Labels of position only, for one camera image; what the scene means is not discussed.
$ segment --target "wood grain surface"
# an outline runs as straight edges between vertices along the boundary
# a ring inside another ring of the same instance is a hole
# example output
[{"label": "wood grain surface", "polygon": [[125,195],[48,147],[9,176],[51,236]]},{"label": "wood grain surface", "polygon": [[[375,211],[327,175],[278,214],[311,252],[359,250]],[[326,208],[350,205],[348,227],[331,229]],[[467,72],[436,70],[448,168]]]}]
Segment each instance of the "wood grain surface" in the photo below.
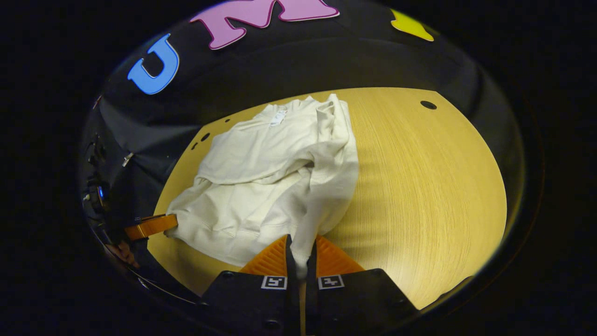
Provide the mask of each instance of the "wood grain surface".
[{"label": "wood grain surface", "polygon": [[[415,307],[426,307],[474,275],[501,241],[506,193],[497,163],[474,126],[437,92],[349,88],[311,96],[323,102],[330,93],[348,103],[359,178],[349,210],[325,236],[365,269],[384,269]],[[424,107],[422,100],[437,108]],[[215,135],[251,119],[265,106],[203,127],[176,164],[155,214],[165,213],[193,184]],[[221,271],[240,269],[163,234],[151,236],[148,248],[199,295]]]}]

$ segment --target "person's hand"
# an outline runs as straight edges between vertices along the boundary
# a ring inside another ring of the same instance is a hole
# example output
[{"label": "person's hand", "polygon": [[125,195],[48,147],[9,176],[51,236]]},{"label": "person's hand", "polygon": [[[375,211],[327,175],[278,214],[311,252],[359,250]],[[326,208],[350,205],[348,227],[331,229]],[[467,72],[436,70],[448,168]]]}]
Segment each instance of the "person's hand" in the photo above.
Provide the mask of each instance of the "person's hand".
[{"label": "person's hand", "polygon": [[125,241],[121,241],[118,246],[106,244],[110,252],[114,253],[120,260],[132,265],[136,268],[141,267],[136,261],[135,256],[131,252],[131,248]]}]

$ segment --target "blue letter u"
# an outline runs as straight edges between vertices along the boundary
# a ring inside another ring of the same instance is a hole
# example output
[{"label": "blue letter u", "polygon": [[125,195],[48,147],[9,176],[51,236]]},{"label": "blue letter u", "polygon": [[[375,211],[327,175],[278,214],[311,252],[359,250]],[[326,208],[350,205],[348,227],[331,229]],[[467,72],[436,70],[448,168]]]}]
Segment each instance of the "blue letter u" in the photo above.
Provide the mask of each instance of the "blue letter u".
[{"label": "blue letter u", "polygon": [[128,72],[128,79],[133,81],[137,87],[147,93],[155,94],[162,91],[176,76],[179,69],[179,55],[167,39],[170,34],[165,35],[155,42],[147,51],[148,54],[155,53],[162,60],[164,68],[157,76],[151,76],[143,67],[143,59],[140,59]]}]

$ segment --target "white sweatshirt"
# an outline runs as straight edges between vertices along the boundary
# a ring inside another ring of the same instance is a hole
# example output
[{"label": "white sweatshirt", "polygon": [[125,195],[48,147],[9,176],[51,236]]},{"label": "white sweatshirt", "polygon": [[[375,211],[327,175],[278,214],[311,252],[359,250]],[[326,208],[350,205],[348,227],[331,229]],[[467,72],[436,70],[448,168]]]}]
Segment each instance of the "white sweatshirt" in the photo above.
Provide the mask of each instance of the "white sweatshirt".
[{"label": "white sweatshirt", "polygon": [[342,219],[357,177],[345,101],[267,105],[214,137],[193,186],[170,204],[179,224],[165,233],[237,266],[290,233],[304,278],[316,235]]}]

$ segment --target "pink letter m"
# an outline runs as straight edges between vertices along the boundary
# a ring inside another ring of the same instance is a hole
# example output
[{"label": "pink letter m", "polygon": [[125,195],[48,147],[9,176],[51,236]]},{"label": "pink letter m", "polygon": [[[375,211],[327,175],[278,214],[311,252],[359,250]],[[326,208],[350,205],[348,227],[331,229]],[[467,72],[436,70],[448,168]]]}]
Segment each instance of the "pink letter m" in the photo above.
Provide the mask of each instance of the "pink letter m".
[{"label": "pink letter m", "polygon": [[322,0],[238,0],[209,8],[190,22],[203,22],[212,37],[210,49],[216,50],[238,41],[247,33],[244,28],[234,28],[228,19],[265,28],[269,25],[276,1],[282,6],[282,13],[278,17],[282,21],[315,20],[340,15],[336,8],[326,5]]}]

